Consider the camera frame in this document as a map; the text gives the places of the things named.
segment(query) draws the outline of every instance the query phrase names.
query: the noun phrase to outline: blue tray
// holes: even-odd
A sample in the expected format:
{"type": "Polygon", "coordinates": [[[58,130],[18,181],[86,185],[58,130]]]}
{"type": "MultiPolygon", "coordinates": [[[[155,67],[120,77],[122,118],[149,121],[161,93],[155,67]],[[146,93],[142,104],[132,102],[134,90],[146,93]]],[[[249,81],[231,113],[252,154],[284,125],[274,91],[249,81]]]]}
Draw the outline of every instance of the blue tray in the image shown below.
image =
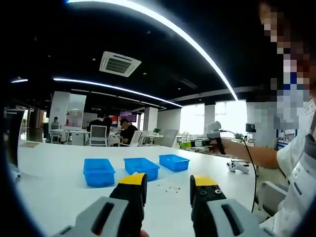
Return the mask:
{"type": "Polygon", "coordinates": [[[187,170],[189,166],[189,161],[189,159],[185,159],[176,155],[159,156],[159,164],[176,172],[187,170]]]}
{"type": "Polygon", "coordinates": [[[114,184],[114,173],[108,159],[85,159],[83,174],[88,186],[105,187],[114,184]]]}
{"type": "Polygon", "coordinates": [[[157,179],[159,166],[152,163],[146,158],[126,158],[125,161],[125,170],[129,174],[137,173],[146,173],[147,181],[152,181],[157,179]]]}

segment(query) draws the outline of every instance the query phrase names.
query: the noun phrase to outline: ceiling light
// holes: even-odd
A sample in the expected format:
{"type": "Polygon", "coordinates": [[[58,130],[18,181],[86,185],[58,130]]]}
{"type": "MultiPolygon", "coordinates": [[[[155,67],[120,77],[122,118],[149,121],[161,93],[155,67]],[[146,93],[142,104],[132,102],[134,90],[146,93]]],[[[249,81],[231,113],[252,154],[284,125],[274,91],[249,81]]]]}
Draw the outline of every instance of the ceiling light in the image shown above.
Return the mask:
{"type": "Polygon", "coordinates": [[[202,47],[194,41],[187,33],[185,33],[180,27],[176,26],[174,23],[166,19],[165,17],[159,15],[158,13],[142,6],[137,3],[127,1],[127,0],[68,0],[68,3],[72,2],[88,2],[88,1],[98,1],[98,2],[105,2],[105,3],[112,3],[120,6],[124,6],[130,9],[133,9],[135,11],[141,12],[151,18],[154,18],[155,20],[161,22],[164,24],[166,27],[170,28],[173,30],[175,33],[177,33],[179,36],[181,36],[183,39],[185,39],[193,48],[195,48],[201,55],[206,59],[206,61],[213,67],[213,69],[217,72],[219,77],[223,80],[235,100],[238,100],[232,86],[229,84],[228,80],[222,73],[222,71],[219,69],[219,67],[216,65],[216,63],[211,59],[210,56],[205,52],[202,47]]]}
{"type": "Polygon", "coordinates": [[[179,106],[179,107],[182,108],[181,105],[178,105],[178,104],[173,103],[171,101],[167,101],[167,100],[164,100],[164,99],[160,99],[158,97],[154,97],[152,95],[147,95],[147,94],[144,94],[144,93],[141,93],[141,92],[138,92],[138,91],[133,91],[133,90],[129,90],[129,89],[113,86],[113,85],[107,85],[107,84],[102,84],[102,83],[97,83],[97,82],[92,82],[92,81],[86,81],[86,80],[75,80],[75,79],[64,79],[64,78],[53,78],[53,79],[55,81],[78,82],[78,83],[85,83],[85,84],[90,84],[90,85],[103,86],[103,87],[112,88],[112,89],[116,89],[116,90],[122,90],[122,91],[130,92],[130,93],[134,93],[134,94],[137,94],[137,95],[146,96],[146,97],[149,97],[149,98],[152,98],[152,99],[155,99],[155,100],[160,100],[160,101],[166,102],[168,104],[179,106]]]}
{"type": "Polygon", "coordinates": [[[27,79],[13,80],[11,81],[11,83],[18,83],[18,82],[24,82],[24,81],[28,81],[28,80],[27,79]]]}

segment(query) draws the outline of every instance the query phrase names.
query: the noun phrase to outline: ceiling vent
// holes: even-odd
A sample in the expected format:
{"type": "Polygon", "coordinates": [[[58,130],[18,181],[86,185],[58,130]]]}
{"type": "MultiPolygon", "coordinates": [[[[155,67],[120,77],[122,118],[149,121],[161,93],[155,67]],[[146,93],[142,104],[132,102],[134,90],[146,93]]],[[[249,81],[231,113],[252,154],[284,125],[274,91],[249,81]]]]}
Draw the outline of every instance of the ceiling vent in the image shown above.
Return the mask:
{"type": "Polygon", "coordinates": [[[129,77],[141,64],[141,61],[117,53],[104,52],[100,64],[100,71],[129,77]]]}

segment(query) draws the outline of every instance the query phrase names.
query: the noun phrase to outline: black ceiling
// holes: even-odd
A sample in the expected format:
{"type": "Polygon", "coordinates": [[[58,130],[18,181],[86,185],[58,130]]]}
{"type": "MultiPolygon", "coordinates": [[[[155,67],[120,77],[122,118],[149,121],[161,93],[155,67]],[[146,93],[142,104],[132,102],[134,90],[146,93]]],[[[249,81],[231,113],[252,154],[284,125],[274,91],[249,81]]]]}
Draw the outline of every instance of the black ceiling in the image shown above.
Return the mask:
{"type": "MultiPolygon", "coordinates": [[[[232,87],[270,85],[270,78],[282,75],[282,57],[278,57],[270,38],[264,36],[255,1],[138,2],[165,16],[195,39],[232,87]]],[[[227,88],[185,40],[156,20],[131,9],[108,3],[40,1],[15,4],[8,8],[10,11],[14,15],[11,14],[8,27],[7,80],[28,79],[28,82],[12,84],[11,96],[31,104],[34,101],[33,106],[45,108],[55,90],[80,89],[175,108],[109,88],[55,82],[54,77],[106,83],[166,100],[227,88]],[[104,73],[99,71],[104,51],[142,63],[127,78],[104,73]]],[[[146,105],[87,94],[89,107],[134,110],[146,105]]],[[[247,98],[247,93],[238,96],[247,98]]],[[[202,102],[214,103],[222,98],[232,99],[232,96],[202,98],[202,102]]],[[[178,104],[198,102],[201,101],[195,99],[178,104]]]]}

